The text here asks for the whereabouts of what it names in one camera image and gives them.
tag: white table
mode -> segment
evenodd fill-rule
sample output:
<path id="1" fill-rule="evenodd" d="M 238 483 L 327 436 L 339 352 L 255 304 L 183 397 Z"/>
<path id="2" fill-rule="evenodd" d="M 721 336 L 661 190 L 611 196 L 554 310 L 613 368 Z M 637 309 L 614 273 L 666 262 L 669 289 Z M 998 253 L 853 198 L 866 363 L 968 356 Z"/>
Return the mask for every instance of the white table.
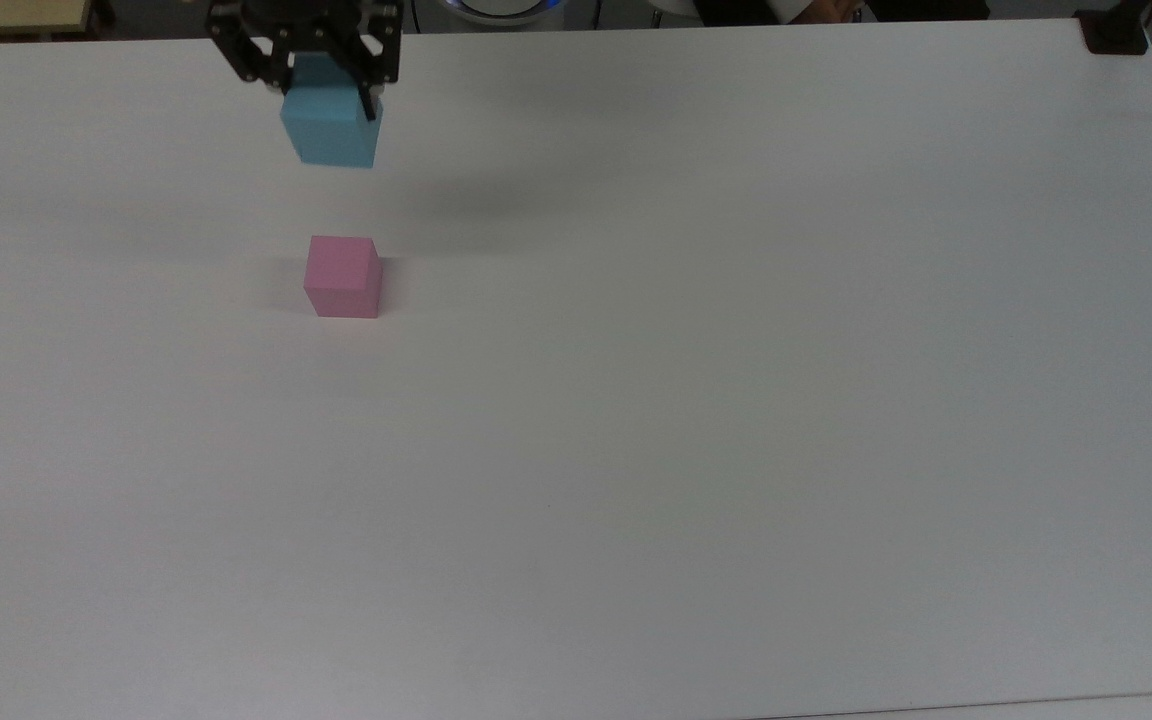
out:
<path id="1" fill-rule="evenodd" d="M 384 123 L 305 167 L 205 41 L 0 46 L 0 717 L 1152 694 L 1152 55 L 414 37 Z"/>
<path id="2" fill-rule="evenodd" d="M 1152 720 L 1152 696 L 902 710 L 843 717 L 851 720 Z"/>

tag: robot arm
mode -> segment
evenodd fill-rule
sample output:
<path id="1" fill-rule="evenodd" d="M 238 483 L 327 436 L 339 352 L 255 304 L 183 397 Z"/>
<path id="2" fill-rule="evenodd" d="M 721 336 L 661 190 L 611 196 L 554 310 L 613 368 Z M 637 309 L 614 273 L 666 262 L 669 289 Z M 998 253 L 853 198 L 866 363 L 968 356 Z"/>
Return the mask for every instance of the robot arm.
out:
<path id="1" fill-rule="evenodd" d="M 358 28 L 365 26 L 373 51 Z M 291 90 L 291 53 L 326 53 L 349 73 L 369 120 L 376 94 L 397 81 L 402 0 L 211 0 L 207 32 L 244 82 Z M 273 41 L 266 55 L 252 37 Z"/>

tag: floor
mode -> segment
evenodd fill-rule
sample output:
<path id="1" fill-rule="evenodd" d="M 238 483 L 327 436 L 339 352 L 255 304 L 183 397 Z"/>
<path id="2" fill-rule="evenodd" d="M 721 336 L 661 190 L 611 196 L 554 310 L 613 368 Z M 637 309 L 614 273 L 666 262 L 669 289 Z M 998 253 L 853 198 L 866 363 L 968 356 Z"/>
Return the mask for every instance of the floor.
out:
<path id="1" fill-rule="evenodd" d="M 425 32 L 445 32 L 448 15 L 444 0 L 411 0 L 416 17 Z M 590 29 L 596 0 L 568 0 L 567 29 Z M 652 6 L 646 0 L 602 0 L 601 28 L 645 28 L 652 18 Z M 1075 9 L 1102 9 L 1114 0 L 990 0 L 993 18 L 1068 18 Z M 111 40 L 141 40 L 141 38 L 204 37 L 202 21 L 207 12 L 207 0 L 113 0 L 118 24 L 104 33 Z M 411 13 L 408 13 L 407 32 L 415 32 Z M 874 22 L 867 15 L 865 22 Z M 666 18 L 662 28 L 690 26 L 685 18 Z M 1149 28 L 1152 40 L 1152 26 Z"/>

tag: wooden surface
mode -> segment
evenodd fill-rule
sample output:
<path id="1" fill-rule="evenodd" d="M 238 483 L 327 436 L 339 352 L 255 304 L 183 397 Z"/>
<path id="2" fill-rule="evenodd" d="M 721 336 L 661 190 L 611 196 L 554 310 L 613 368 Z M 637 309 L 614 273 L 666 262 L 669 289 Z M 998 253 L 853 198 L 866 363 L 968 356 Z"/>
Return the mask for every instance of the wooden surface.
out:
<path id="1" fill-rule="evenodd" d="M 1152 694 L 1152 54 L 416 36 L 373 170 L 279 100 L 0 46 L 0 717 Z"/>
<path id="2" fill-rule="evenodd" d="M 83 32 L 91 0 L 0 0 L 0 35 Z"/>

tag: black mount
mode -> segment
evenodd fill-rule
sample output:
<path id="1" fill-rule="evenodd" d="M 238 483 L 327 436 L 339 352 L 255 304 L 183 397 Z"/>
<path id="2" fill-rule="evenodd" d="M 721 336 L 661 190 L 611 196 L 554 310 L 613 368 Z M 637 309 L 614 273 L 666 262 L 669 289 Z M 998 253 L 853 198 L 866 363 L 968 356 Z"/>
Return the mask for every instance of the black mount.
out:
<path id="1" fill-rule="evenodd" d="M 358 28 L 365 26 L 372 51 Z M 376 92 L 397 82 L 402 0 L 211 0 L 207 33 L 244 82 L 291 90 L 291 53 L 326 53 L 358 86 L 358 100 L 376 120 Z M 270 54 L 252 37 L 268 37 Z"/>
<path id="2" fill-rule="evenodd" d="M 1140 13 L 1151 0 L 1121 0 L 1108 10 L 1074 13 L 1083 25 L 1083 40 L 1097 55 L 1144 55 L 1149 40 L 1140 26 Z"/>

